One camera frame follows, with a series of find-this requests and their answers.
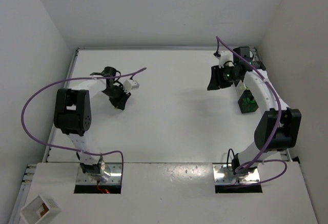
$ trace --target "robotic arm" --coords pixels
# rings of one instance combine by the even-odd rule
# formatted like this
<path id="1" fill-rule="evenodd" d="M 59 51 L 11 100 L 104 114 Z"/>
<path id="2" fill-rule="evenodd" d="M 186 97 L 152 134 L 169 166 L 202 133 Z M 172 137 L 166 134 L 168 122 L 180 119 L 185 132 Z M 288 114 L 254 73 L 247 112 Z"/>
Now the robotic arm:
<path id="1" fill-rule="evenodd" d="M 238 59 L 232 60 L 230 52 L 216 52 L 214 55 L 219 59 L 219 65 L 212 67 L 212 76 L 208 90 L 227 88 L 233 82 L 241 80 L 251 90 L 262 115 L 254 132 L 254 141 L 244 151 L 236 154 L 232 161 L 232 169 L 235 171 L 243 163 L 252 161 L 263 148 L 276 122 L 278 106 L 275 96 L 266 84 L 266 82 L 270 84 L 271 82 L 262 63 L 255 63 L 248 59 L 249 63 L 253 64 L 264 76 L 265 81 L 246 63 Z M 265 160 L 277 151 L 283 151 L 295 146 L 301 113 L 298 109 L 291 109 L 280 97 L 279 100 L 282 109 L 280 126 L 259 160 Z M 257 165 L 258 163 L 254 163 L 251 167 L 256 167 Z"/>
<path id="2" fill-rule="evenodd" d="M 101 73 L 92 73 L 92 76 L 116 76 L 119 72 L 112 67 L 105 67 Z M 91 79 L 70 89 L 60 88 L 57 91 L 54 125 L 59 128 L 73 142 L 75 148 L 93 153 L 100 153 L 93 142 L 90 132 L 91 107 L 90 99 L 102 92 L 109 96 L 111 104 L 121 110 L 131 96 L 130 91 L 138 89 L 139 84 L 127 79 L 124 84 L 118 79 Z M 104 179 L 105 162 L 102 156 L 92 156 L 85 153 L 76 153 L 84 173 L 97 181 Z"/>

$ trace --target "table surface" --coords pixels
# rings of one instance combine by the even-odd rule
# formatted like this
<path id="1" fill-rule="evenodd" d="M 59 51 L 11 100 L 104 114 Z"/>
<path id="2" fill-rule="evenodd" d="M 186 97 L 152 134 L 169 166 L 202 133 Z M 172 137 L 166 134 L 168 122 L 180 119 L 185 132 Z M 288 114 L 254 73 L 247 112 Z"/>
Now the table surface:
<path id="1" fill-rule="evenodd" d="M 125 164 L 121 194 L 74 194 L 77 163 L 38 164 L 27 202 L 54 198 L 57 223 L 317 223 L 296 162 L 262 186 L 263 193 L 215 194 L 211 164 Z M 280 163 L 259 166 L 261 179 L 277 175 Z"/>
<path id="2" fill-rule="evenodd" d="M 233 86 L 207 91 L 217 64 L 209 50 L 80 50 L 70 75 L 89 76 L 105 66 L 122 73 L 147 67 L 135 76 L 140 88 L 124 111 L 102 93 L 91 100 L 90 131 L 102 152 L 121 150 L 126 162 L 224 162 L 229 148 L 237 153 L 253 141 L 260 112 L 241 114 Z M 57 129 L 51 142 L 73 146 Z M 78 162 L 74 152 L 55 148 L 48 161 Z"/>

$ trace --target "wall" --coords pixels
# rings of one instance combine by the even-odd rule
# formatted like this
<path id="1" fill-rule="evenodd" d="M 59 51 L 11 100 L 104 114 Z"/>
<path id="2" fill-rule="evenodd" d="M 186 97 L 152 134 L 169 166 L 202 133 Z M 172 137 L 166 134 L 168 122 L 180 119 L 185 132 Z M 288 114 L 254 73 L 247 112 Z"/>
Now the wall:
<path id="1" fill-rule="evenodd" d="M 44 147 L 24 133 L 25 101 L 46 83 L 64 78 L 70 51 L 40 0 L 0 0 L 0 223 L 7 223 L 27 163 L 42 160 Z M 55 89 L 28 108 L 28 128 L 47 140 Z"/>
<path id="2" fill-rule="evenodd" d="M 41 0 L 68 44 L 253 45 L 281 0 Z"/>
<path id="3" fill-rule="evenodd" d="M 273 84 L 289 105 L 302 112 L 292 153 L 300 158 L 320 223 L 328 223 L 327 43 L 327 0 L 283 0 L 260 46 Z"/>

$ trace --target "white basket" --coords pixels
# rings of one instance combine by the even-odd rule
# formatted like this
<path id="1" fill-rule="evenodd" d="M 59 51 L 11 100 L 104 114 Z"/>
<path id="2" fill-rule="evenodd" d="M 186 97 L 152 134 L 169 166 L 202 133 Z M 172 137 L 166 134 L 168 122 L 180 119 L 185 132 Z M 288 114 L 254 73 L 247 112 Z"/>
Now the white basket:
<path id="1" fill-rule="evenodd" d="M 49 211 L 41 217 L 45 204 Z M 20 211 L 20 216 L 26 224 L 48 224 L 61 211 L 52 197 L 38 195 Z"/>

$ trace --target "gray wall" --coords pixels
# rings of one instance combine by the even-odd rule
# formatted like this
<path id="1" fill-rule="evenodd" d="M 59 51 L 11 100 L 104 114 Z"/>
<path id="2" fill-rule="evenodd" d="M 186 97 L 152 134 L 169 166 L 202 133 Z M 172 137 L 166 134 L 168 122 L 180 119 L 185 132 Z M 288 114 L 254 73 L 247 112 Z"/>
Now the gray wall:
<path id="1" fill-rule="evenodd" d="M 258 44 L 281 0 L 41 0 L 70 46 Z"/>
<path id="2" fill-rule="evenodd" d="M 44 147 L 24 133 L 25 101 L 46 83 L 64 78 L 73 52 L 40 0 L 0 0 L 0 223 L 7 223 L 27 163 L 42 160 Z M 47 140 L 55 88 L 28 108 L 28 128 Z"/>
<path id="3" fill-rule="evenodd" d="M 302 112 L 297 145 L 320 223 L 328 223 L 328 0 L 283 0 L 260 53 L 281 97 Z"/>

